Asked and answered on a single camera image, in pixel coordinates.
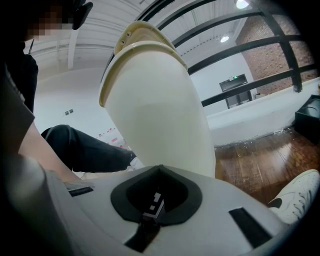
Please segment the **ceiling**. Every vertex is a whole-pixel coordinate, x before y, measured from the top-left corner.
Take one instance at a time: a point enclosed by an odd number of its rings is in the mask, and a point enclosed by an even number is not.
[[[93,8],[78,31],[69,29],[58,37],[52,36],[50,39],[34,42],[31,55],[37,61],[39,70],[57,67],[58,71],[60,69],[65,72],[80,67],[91,67],[89,63],[95,63],[95,67],[105,67],[122,32],[153,0],[90,0],[90,2],[93,2]],[[149,22],[157,25],[170,12],[189,2],[192,0],[176,0]],[[173,41],[199,24],[238,11],[240,10],[237,9],[235,0],[217,0],[184,14],[165,27],[162,32]],[[222,44],[220,39],[223,36],[229,36],[229,40],[234,41],[243,24],[243,20],[221,24],[183,43],[177,51],[184,58],[186,53],[205,42],[216,40],[217,44]],[[30,45],[31,41],[26,42],[25,53],[28,53]]]

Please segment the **white plastic surface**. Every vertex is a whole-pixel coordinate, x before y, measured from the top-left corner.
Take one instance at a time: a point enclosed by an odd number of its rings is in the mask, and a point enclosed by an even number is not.
[[[186,68],[156,49],[133,53],[118,67],[104,76],[112,88],[103,104],[141,162],[214,177],[208,122]]]

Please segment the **white wall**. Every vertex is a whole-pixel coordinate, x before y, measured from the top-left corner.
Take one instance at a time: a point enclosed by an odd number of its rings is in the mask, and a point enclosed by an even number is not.
[[[241,53],[224,58],[212,65],[209,65],[191,75],[191,79],[200,97],[200,100],[206,100],[212,96],[222,93],[220,83],[228,80],[230,77],[245,74],[247,82],[253,81],[250,69]],[[251,90],[252,98],[257,92]],[[207,116],[227,110],[227,103],[221,100],[204,108]]]
[[[214,147],[269,135],[292,125],[295,112],[312,94],[318,95],[320,77],[207,117]]]
[[[107,111],[100,107],[99,88],[104,68],[65,72],[42,80],[34,101],[35,125],[39,132],[66,124],[97,137],[115,127]],[[73,113],[63,115],[73,109]]]

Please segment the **wooden floor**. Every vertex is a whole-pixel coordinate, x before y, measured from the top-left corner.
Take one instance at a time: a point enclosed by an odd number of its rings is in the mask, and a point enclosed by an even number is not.
[[[215,149],[217,179],[267,204],[300,173],[320,171],[320,146],[288,128],[266,137]]]

